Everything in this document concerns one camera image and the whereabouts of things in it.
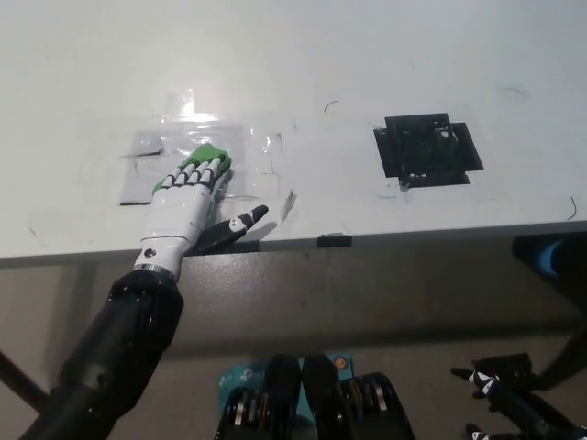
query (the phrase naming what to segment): tabletop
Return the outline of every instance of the tabletop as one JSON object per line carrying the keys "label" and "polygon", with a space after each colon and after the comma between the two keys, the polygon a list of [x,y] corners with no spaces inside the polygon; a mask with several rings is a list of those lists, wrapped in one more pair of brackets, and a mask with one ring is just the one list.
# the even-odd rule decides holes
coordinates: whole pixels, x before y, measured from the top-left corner
{"label": "tabletop", "polygon": [[[266,138],[242,142],[218,206],[270,207],[242,250],[582,230],[586,19],[581,0],[6,5],[0,264],[134,255],[132,139],[181,116],[178,96]],[[386,175],[374,131],[430,114],[466,124],[469,184]]]}

